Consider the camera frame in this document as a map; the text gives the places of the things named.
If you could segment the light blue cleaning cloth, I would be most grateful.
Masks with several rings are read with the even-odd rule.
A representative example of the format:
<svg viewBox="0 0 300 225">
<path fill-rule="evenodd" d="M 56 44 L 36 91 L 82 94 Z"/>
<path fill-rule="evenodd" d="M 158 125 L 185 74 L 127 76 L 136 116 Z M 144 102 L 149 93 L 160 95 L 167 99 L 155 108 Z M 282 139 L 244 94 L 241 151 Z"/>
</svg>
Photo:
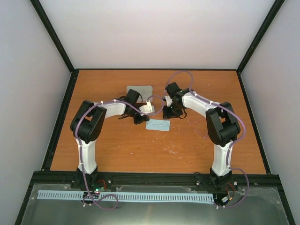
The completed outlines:
<svg viewBox="0 0 300 225">
<path fill-rule="evenodd" d="M 146 130 L 169 131 L 170 121 L 150 119 L 149 121 L 146 122 Z"/>
</svg>

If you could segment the transparent pink sunglasses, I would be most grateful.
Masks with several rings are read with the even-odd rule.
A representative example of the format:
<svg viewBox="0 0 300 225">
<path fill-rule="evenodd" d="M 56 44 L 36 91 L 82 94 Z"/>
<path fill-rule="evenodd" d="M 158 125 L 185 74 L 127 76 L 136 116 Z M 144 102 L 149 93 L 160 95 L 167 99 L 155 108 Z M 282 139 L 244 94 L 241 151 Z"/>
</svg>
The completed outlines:
<svg viewBox="0 0 300 225">
<path fill-rule="evenodd" d="M 208 138 L 206 119 L 201 117 L 195 120 L 188 119 L 188 124 L 203 139 Z"/>
</svg>

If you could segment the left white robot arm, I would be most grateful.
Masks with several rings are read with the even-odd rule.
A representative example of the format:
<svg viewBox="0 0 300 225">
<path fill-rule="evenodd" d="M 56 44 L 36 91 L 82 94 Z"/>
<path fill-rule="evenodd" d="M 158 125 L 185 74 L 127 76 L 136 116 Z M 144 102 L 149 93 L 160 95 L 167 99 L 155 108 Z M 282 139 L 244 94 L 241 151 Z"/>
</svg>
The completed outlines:
<svg viewBox="0 0 300 225">
<path fill-rule="evenodd" d="M 81 177 L 81 183 L 86 188 L 94 188 L 98 182 L 97 176 L 93 174 L 97 171 L 95 146 L 104 120 L 113 116 L 120 116 L 120 119 L 133 118 L 136 125 L 149 121 L 147 115 L 140 113 L 137 101 L 141 97 L 139 92 L 130 89 L 125 96 L 112 101 L 94 103 L 85 100 L 82 102 L 71 122 L 70 129 L 78 145 L 78 169 L 84 173 Z"/>
</svg>

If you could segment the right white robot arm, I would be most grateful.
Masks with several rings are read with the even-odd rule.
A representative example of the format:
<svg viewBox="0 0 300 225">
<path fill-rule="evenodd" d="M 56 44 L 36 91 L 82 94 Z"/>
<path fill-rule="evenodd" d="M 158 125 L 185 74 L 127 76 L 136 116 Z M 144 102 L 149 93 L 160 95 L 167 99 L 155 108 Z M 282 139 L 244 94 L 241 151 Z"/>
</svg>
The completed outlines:
<svg viewBox="0 0 300 225">
<path fill-rule="evenodd" d="M 210 168 L 210 185 L 219 189 L 231 178 L 231 149 L 240 133 L 240 125 L 230 103 L 210 101 L 195 91 L 181 89 L 177 83 L 165 88 L 166 105 L 163 107 L 163 119 L 187 116 L 186 109 L 191 109 L 206 119 L 208 137 L 214 144 L 214 160 Z"/>
</svg>

